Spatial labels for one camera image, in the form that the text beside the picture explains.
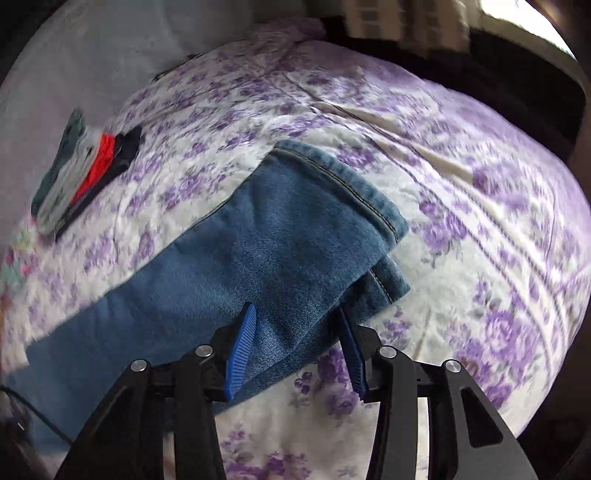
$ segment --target blue jeans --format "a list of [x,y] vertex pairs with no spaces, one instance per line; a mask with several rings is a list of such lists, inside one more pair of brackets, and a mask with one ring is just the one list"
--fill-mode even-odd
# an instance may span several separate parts
[[[27,349],[9,385],[75,437],[135,359],[175,361],[231,323],[258,324],[235,403],[313,362],[336,340],[337,305],[358,322],[409,285],[387,253],[408,226],[374,186],[331,155],[280,141],[228,201],[127,282]],[[64,445],[33,421],[35,447]]]

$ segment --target red clothing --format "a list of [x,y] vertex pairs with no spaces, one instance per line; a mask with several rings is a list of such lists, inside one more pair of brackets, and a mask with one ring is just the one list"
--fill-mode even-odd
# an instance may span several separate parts
[[113,154],[115,149],[115,137],[113,135],[106,135],[100,138],[99,151],[92,163],[88,175],[82,182],[82,185],[76,191],[72,204],[76,203],[90,188],[92,188],[105,174],[113,162]]

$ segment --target bedspread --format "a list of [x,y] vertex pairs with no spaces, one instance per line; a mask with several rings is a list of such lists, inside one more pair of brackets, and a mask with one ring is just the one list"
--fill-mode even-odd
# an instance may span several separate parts
[[[261,26],[127,101],[106,129],[143,125],[129,171],[57,245],[24,219],[4,260],[4,373],[227,199],[277,140],[294,138],[353,167],[409,223],[391,256],[412,290],[370,326],[415,360],[460,360],[521,432],[589,299],[583,193],[554,155],[485,105],[322,35],[313,20]],[[363,478],[377,414],[352,391],[334,346],[217,417],[228,478]],[[170,440],[166,449],[170,470]]]

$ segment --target black cable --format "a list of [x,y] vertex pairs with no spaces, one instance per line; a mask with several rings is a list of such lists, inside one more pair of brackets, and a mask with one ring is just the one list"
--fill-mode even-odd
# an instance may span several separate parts
[[59,438],[61,438],[68,445],[71,446],[72,443],[74,443],[74,442],[72,442],[71,438],[69,438],[65,433],[63,433],[59,428],[57,428],[52,422],[50,422],[43,413],[41,413],[39,410],[37,410],[35,407],[33,407],[33,405],[31,405],[31,403],[26,398],[24,398],[20,393],[15,392],[12,388],[5,387],[4,385],[0,385],[0,392],[4,392],[9,397],[15,398],[20,403],[25,405],[26,408],[31,410],[39,418],[39,420],[41,420],[45,425],[47,425],[53,433],[55,433]]

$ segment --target folded clothes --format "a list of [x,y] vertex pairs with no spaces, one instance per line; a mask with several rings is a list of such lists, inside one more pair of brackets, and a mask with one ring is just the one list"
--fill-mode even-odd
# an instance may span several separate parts
[[[408,226],[331,155],[280,141],[233,195],[127,282],[27,349],[8,385],[75,437],[135,359],[178,359],[231,323],[258,321],[236,402],[314,361],[336,340],[330,312],[364,322],[409,289],[389,251]],[[65,445],[33,420],[38,451]]]
[[142,128],[139,125],[126,134],[119,134],[115,137],[113,143],[115,156],[113,157],[113,160],[111,160],[109,168],[94,185],[86,190],[77,201],[74,201],[68,207],[68,210],[56,226],[56,242],[68,227],[80,216],[80,214],[84,212],[86,207],[92,203],[92,200],[94,200],[109,183],[129,169],[131,162],[133,162],[138,154],[141,137]]
[[95,161],[93,162],[88,175],[82,182],[82,185],[80,185],[74,195],[72,203],[76,203],[92,186],[96,185],[109,169],[111,162],[113,162],[114,148],[115,137],[113,135],[103,134],[100,138],[100,147],[96,154]]
[[88,175],[99,151],[102,131],[86,127],[78,139],[72,157],[60,169],[57,178],[37,212],[37,230],[42,235],[54,233],[76,191]]
[[82,110],[75,109],[70,115],[70,119],[61,136],[60,146],[57,149],[56,157],[49,171],[43,177],[35,196],[31,202],[31,216],[36,217],[39,207],[45,200],[47,193],[56,181],[61,168],[71,159],[76,149],[78,139],[82,136],[85,129],[84,116]]

